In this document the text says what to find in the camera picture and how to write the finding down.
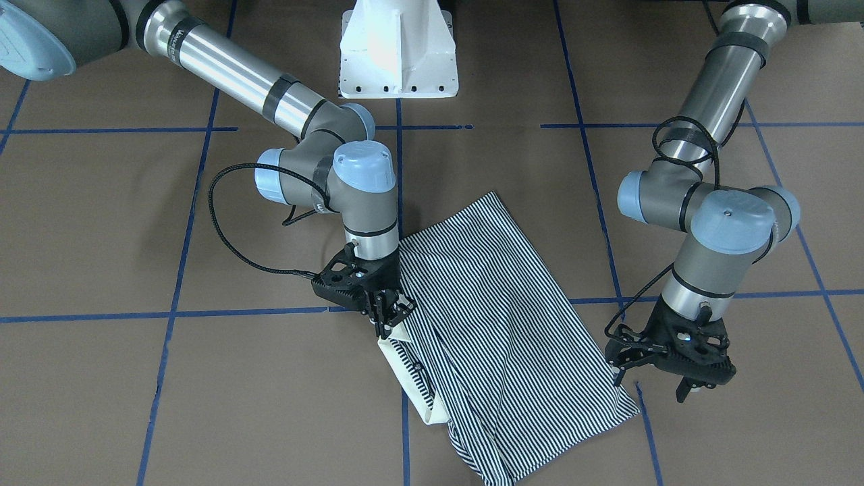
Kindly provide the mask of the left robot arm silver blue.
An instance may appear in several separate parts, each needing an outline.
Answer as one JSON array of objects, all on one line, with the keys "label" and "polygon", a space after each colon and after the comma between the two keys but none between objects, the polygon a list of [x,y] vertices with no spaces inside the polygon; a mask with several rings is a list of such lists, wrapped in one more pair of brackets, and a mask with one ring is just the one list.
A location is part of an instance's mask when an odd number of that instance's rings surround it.
[{"label": "left robot arm silver blue", "polygon": [[618,210],[648,225],[685,233],[660,274],[666,284],[643,330],[616,314],[605,327],[605,359],[618,375],[651,365],[681,378],[676,399],[735,376],[724,315],[760,259],[787,240],[799,202],[780,186],[749,190],[721,183],[721,147],[774,46],[795,26],[862,20],[861,1],[732,1],[678,115],[658,124],[648,169],[618,187]]}]

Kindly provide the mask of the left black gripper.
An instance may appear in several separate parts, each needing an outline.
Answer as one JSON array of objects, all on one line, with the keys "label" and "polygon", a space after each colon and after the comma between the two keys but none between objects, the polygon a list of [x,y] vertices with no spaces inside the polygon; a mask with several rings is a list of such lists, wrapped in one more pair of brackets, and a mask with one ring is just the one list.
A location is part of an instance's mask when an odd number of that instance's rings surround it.
[{"label": "left black gripper", "polygon": [[[725,361],[730,344],[724,320],[713,318],[711,307],[702,308],[695,318],[686,318],[663,299],[658,300],[651,312],[648,336],[652,342],[643,342],[642,334],[624,324],[617,326],[609,336],[604,356],[616,371],[614,387],[620,387],[627,369],[654,363],[659,345],[699,365],[713,365]],[[717,384],[713,382],[683,377],[675,390],[676,401],[682,404],[689,394],[701,388],[715,387]]]}]

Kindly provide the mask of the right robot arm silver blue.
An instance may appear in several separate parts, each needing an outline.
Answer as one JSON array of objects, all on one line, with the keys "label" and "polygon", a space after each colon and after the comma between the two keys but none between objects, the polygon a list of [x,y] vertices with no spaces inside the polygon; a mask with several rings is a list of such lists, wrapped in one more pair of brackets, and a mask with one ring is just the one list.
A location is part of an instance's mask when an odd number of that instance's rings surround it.
[{"label": "right robot arm silver blue", "polygon": [[182,1],[3,1],[2,66],[47,81],[138,47],[164,57],[296,136],[291,150],[268,150],[252,169],[262,197],[339,213],[346,245],[320,273],[292,270],[317,296],[369,317],[387,339],[413,310],[402,292],[398,188],[392,154],[375,141],[367,109],[336,105],[195,18]]}]

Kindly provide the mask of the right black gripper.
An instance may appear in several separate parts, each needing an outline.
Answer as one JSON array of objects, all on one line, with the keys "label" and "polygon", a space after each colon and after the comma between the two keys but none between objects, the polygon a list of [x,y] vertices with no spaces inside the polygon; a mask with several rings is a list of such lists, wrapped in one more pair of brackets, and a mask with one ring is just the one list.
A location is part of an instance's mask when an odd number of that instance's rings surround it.
[{"label": "right black gripper", "polygon": [[342,253],[343,263],[354,277],[344,277],[342,290],[349,298],[368,292],[369,318],[379,339],[387,339],[392,322],[401,322],[416,308],[416,302],[402,292],[400,254],[392,253],[377,261],[364,261]]}]

